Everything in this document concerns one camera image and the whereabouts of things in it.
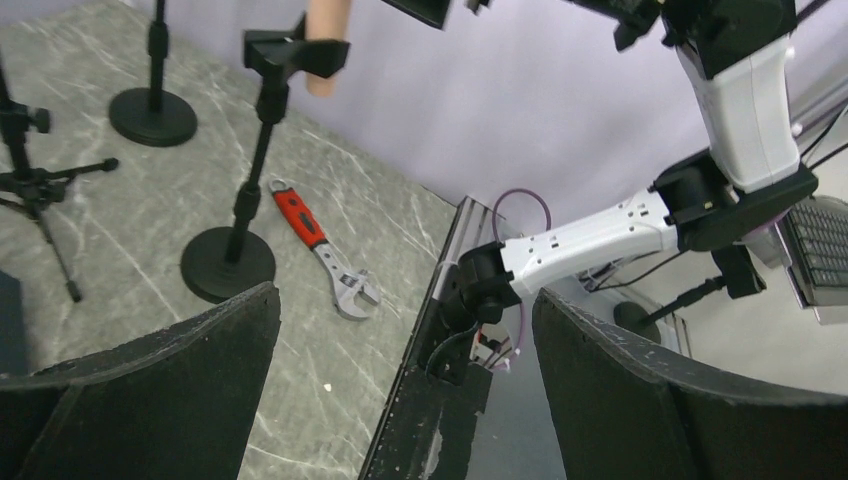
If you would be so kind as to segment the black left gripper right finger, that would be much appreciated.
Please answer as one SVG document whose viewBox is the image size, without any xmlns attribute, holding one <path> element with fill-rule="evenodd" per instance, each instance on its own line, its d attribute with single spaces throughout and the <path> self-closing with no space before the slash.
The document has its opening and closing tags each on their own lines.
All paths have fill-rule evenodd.
<svg viewBox="0 0 848 480">
<path fill-rule="evenodd" d="M 532 313 L 570 479 L 843 479 L 847 399 L 756 380 L 598 319 L 551 290 Z"/>
</svg>

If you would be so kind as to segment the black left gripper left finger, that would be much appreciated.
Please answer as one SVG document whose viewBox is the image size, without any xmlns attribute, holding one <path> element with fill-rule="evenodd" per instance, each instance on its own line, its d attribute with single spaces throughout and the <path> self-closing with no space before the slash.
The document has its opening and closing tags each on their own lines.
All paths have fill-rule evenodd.
<svg viewBox="0 0 848 480">
<path fill-rule="evenodd" d="M 265 282 L 115 348 L 1 382 L 5 479 L 235 479 L 281 326 Z"/>
</svg>

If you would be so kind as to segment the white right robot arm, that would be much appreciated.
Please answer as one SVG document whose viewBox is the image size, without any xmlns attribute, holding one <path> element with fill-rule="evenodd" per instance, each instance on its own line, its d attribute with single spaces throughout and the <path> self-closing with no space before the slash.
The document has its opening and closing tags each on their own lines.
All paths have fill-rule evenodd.
<svg viewBox="0 0 848 480">
<path fill-rule="evenodd" d="M 617 205 L 461 256 L 444 323 L 496 324 L 505 309 L 604 262 L 675 249 L 715 251 L 789 210 L 818 185 L 793 137 L 785 64 L 792 1 L 587 1 L 625 50 L 656 24 L 692 85 L 706 149 Z"/>
</svg>

